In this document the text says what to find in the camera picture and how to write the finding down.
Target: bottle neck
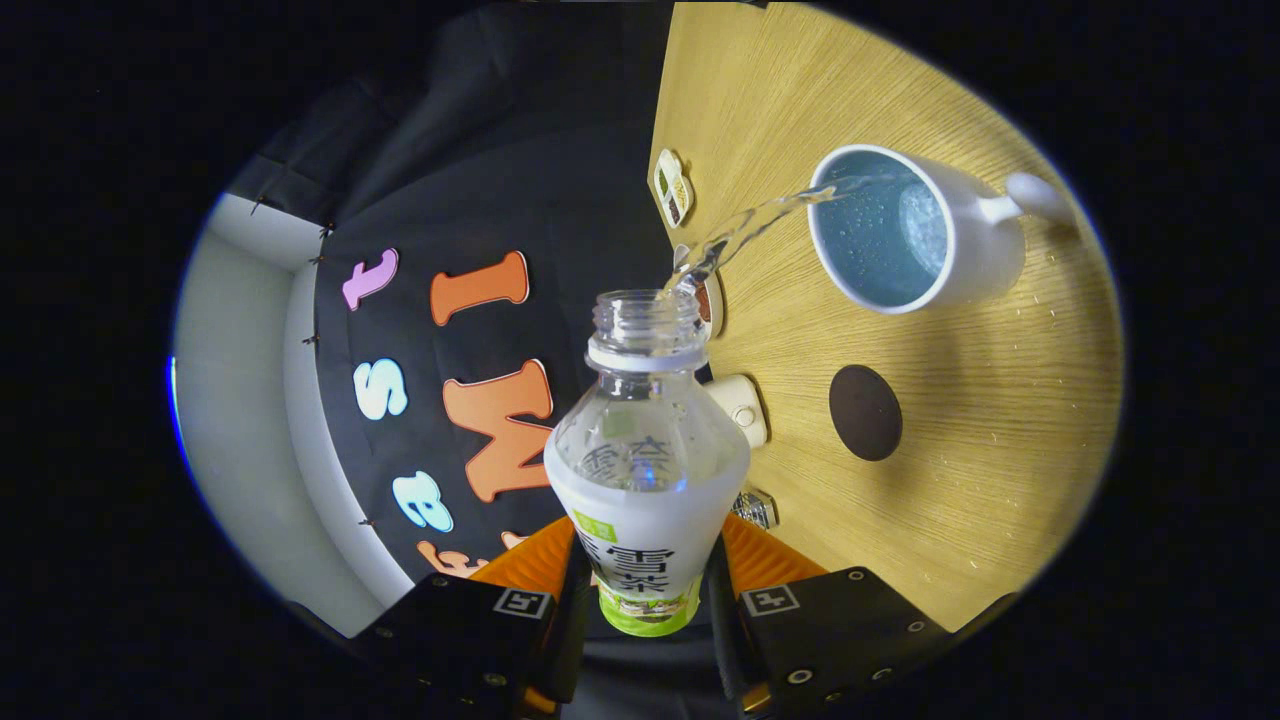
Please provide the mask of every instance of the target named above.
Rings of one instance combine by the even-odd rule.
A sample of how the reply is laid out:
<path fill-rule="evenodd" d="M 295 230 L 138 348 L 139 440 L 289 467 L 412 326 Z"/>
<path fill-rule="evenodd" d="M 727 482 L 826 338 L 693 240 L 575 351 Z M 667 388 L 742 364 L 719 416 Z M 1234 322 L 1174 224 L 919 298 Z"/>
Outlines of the bottle neck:
<path fill-rule="evenodd" d="M 600 372 L 600 377 L 595 382 L 596 392 L 617 400 L 652 400 L 684 395 L 696 383 L 691 369 L 667 373 L 626 373 L 598 365 L 595 368 Z"/>
<path fill-rule="evenodd" d="M 590 366 L 614 374 L 689 373 L 707 364 L 709 328 L 684 292 L 623 290 L 596 299 Z"/>

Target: plastic water bottle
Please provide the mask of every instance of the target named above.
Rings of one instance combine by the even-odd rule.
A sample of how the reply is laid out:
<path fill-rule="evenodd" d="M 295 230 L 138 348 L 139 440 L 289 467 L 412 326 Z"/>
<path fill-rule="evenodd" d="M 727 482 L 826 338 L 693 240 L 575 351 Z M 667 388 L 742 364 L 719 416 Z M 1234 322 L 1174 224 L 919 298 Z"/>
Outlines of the plastic water bottle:
<path fill-rule="evenodd" d="M 604 618 L 631 635 L 667 635 L 698 610 L 750 447 L 694 379 L 709 328 L 692 295 L 600 295 L 595 328 L 586 363 L 599 379 L 556 425 L 543 462 L 591 559 Z"/>

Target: white mug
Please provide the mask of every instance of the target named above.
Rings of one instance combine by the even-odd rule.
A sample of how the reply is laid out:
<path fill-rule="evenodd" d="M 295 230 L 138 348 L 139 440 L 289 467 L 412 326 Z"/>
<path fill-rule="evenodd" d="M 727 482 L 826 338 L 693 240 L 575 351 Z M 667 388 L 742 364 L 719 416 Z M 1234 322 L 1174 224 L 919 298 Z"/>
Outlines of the white mug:
<path fill-rule="evenodd" d="M 1027 260 L 1015 218 L 1071 222 L 1044 181 L 1015 173 L 1001 196 L 954 168 L 877 145 L 846 145 L 818 164 L 810 187 L 879 178 L 809 206 L 809 232 L 831 279 L 854 302 L 901 314 L 1004 295 Z"/>

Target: black circle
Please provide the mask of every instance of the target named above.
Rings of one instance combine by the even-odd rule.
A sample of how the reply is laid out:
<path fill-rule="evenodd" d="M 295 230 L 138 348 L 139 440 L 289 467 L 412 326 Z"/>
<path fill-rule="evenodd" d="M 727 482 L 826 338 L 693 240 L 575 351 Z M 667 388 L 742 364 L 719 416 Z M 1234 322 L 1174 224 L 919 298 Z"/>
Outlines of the black circle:
<path fill-rule="evenodd" d="M 842 368 L 831 379 L 831 420 L 840 441 L 863 460 L 883 460 L 902 439 L 902 409 L 884 378 L 865 365 Z"/>

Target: mug handle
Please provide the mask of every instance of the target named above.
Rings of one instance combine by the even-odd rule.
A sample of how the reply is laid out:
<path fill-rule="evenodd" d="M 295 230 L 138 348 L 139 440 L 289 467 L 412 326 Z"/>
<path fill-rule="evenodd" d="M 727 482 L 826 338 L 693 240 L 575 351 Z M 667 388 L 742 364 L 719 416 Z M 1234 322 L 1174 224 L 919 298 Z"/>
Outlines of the mug handle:
<path fill-rule="evenodd" d="M 1012 173 L 1005 179 L 1005 191 L 1007 196 L 978 200 L 982 214 L 992 224 L 1028 213 L 1064 225 L 1075 224 L 1075 215 L 1062 196 L 1036 176 Z"/>

